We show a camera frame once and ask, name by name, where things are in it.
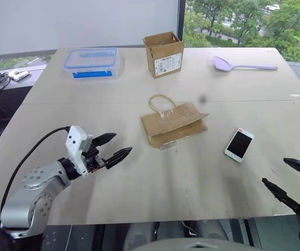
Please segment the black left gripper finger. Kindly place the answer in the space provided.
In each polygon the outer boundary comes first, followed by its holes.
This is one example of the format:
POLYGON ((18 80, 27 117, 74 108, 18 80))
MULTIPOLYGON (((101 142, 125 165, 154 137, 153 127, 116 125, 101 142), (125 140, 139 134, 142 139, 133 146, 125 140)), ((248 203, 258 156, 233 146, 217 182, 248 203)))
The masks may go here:
POLYGON ((111 141, 117 134, 116 133, 105 133, 96 138, 94 138, 91 144, 94 147, 102 146, 111 141))
POLYGON ((110 169, 113 166, 117 165, 121 161, 123 161, 131 152, 132 147, 123 148, 117 152, 115 152, 110 158, 105 160, 106 169, 110 169))

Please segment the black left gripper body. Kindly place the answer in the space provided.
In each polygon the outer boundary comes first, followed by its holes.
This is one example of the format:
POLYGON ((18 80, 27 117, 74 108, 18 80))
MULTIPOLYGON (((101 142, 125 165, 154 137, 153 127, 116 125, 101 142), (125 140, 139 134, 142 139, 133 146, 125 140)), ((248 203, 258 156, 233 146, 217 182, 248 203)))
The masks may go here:
POLYGON ((91 145, 87 152, 82 152, 82 157, 89 173, 94 173, 106 166, 105 161, 99 156, 99 151, 95 146, 91 145))

